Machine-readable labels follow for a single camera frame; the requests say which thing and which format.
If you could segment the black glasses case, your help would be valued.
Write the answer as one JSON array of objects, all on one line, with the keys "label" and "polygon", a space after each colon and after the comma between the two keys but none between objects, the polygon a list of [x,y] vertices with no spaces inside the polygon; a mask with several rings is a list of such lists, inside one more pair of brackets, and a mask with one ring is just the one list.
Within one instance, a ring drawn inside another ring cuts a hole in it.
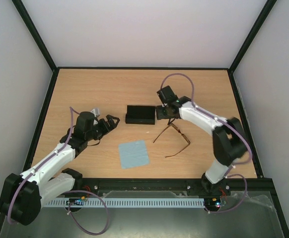
[{"label": "black glasses case", "polygon": [[126,124],[155,124],[155,106],[127,105]]}]

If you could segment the blue cleaning cloth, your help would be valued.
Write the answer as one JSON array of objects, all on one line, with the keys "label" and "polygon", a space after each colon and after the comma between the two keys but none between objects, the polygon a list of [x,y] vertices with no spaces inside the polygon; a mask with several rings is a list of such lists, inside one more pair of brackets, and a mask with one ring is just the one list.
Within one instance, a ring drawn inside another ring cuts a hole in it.
[{"label": "blue cleaning cloth", "polygon": [[144,140],[122,143],[118,146],[122,169],[131,169],[149,164]]}]

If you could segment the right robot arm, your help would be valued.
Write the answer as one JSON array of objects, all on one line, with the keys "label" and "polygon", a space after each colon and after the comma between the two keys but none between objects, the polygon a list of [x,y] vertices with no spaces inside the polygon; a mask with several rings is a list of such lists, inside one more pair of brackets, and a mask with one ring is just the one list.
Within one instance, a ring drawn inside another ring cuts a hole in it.
[{"label": "right robot arm", "polygon": [[162,102],[161,106],[156,107],[158,120],[168,119],[168,126],[172,126],[174,119],[182,119],[212,137],[215,159],[201,178],[201,186],[206,194],[215,193],[233,167],[252,160],[253,154],[239,119],[220,117],[186,96],[179,98],[170,86],[161,88],[157,95]]}]

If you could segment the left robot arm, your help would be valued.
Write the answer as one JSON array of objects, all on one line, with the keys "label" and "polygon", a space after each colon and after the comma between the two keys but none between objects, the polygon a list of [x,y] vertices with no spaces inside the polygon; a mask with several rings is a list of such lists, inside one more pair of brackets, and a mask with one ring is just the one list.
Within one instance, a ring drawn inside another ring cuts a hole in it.
[{"label": "left robot arm", "polygon": [[82,174],[62,167],[73,161],[92,140],[100,142],[103,136],[114,130],[120,122],[118,117],[107,115],[99,118],[97,108],[81,112],[71,124],[65,136],[45,158],[21,174],[6,177],[0,194],[0,213],[10,223],[32,223],[42,207],[59,195],[78,189]]}]

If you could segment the brown sunglasses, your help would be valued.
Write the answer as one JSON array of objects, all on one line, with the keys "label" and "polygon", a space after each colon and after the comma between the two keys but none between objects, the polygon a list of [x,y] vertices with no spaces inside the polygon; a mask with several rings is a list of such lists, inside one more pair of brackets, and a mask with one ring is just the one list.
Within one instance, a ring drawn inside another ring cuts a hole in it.
[{"label": "brown sunglasses", "polygon": [[187,149],[191,141],[177,125],[171,122],[152,143],[164,158],[172,158]]}]

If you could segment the metal plate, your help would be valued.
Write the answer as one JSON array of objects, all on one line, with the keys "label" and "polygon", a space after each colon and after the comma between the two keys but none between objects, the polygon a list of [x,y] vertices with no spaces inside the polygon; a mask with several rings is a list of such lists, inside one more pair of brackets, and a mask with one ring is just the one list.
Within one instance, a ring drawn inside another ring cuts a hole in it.
[{"label": "metal plate", "polygon": [[202,208],[43,208],[28,226],[4,223],[2,238],[282,238],[268,192],[229,196],[220,214]]}]

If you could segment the black aluminium frame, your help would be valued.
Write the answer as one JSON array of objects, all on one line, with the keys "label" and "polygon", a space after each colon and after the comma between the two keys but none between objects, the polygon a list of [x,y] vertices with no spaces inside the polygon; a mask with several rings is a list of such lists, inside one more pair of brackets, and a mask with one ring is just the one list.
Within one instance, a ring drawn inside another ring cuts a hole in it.
[{"label": "black aluminium frame", "polygon": [[238,112],[239,115],[241,116],[241,121],[243,124],[243,127],[245,129],[246,132],[246,136],[250,142],[250,146],[253,149],[253,161],[255,161],[255,168],[256,168],[256,172],[258,173],[257,176],[262,176],[263,175],[263,171],[260,165],[260,161],[258,158],[258,154],[257,151],[255,149],[255,144],[250,132],[250,128],[249,128],[249,123],[248,120],[246,119],[246,114],[245,114],[245,109],[242,106],[242,101],[241,101],[241,96],[237,90],[237,85],[236,85],[236,80],[234,79],[233,73],[235,72],[235,70],[237,69],[238,65],[240,64],[241,60],[243,59],[244,55],[246,54],[246,52],[248,51],[250,45],[252,44],[253,40],[255,39],[257,33],[259,32],[259,30],[261,29],[262,25],[264,24],[265,20],[267,19],[267,17],[269,16],[271,10],[273,9],[274,5],[276,4],[275,0],[268,0],[265,2],[262,10],[260,11],[256,21],[254,22],[251,30],[249,31],[247,37],[245,38],[245,41],[243,42],[241,48],[239,49],[234,61],[232,62],[231,66],[229,68],[225,68],[225,67],[220,67],[220,68],[216,68],[216,67],[157,67],[157,66],[93,66],[93,67],[89,67],[89,66],[82,66],[82,67],[78,67],[78,66],[56,66],[56,64],[54,63],[50,53],[48,52],[48,49],[46,48],[46,45],[44,44],[44,41],[42,40],[39,32],[37,31],[37,28],[35,27],[35,24],[33,23],[30,14],[28,13],[25,5],[23,4],[23,2],[21,0],[14,0],[12,2],[14,4],[14,7],[16,8],[16,10],[18,11],[18,14],[20,15],[20,17],[22,18],[23,22],[25,23],[27,29],[29,30],[32,38],[34,39],[36,45],[38,46],[38,48],[40,49],[43,57],[45,58],[47,64],[49,65],[50,69],[52,70],[52,77],[49,83],[49,87],[47,90],[47,94],[45,96],[44,99],[44,103],[42,106],[42,110],[40,112],[39,115],[39,119],[35,128],[35,132],[33,134],[33,138],[30,144],[30,148],[25,160],[25,166],[24,168],[26,168],[30,162],[32,162],[33,160],[33,156],[34,156],[34,152],[37,148],[37,144],[38,144],[38,140],[39,140],[39,135],[41,134],[42,128],[43,128],[43,123],[48,111],[48,106],[50,104],[51,98],[52,98],[52,94],[53,94],[53,90],[55,88],[55,84],[57,81],[57,76],[59,74],[60,69],[132,69],[132,70],[140,70],[140,69],[144,69],[144,70],[153,70],[153,69],[161,69],[161,70],[167,70],[167,69],[187,69],[187,70],[226,70],[228,73],[228,77],[231,83],[231,87],[232,87],[232,91],[235,97],[235,101],[237,104],[237,108],[238,108]]}]

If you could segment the black mounting rail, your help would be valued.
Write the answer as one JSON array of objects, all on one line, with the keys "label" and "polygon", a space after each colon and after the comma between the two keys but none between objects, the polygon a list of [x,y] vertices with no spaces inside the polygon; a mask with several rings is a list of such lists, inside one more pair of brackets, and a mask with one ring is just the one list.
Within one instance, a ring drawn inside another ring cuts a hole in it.
[{"label": "black mounting rail", "polygon": [[216,185],[207,185],[205,178],[195,179],[118,179],[118,178],[80,178],[73,190],[82,189],[102,195],[110,191],[172,191],[185,192],[188,196],[217,197],[232,191],[268,191],[276,194],[271,178],[247,178],[239,176],[225,178]]}]

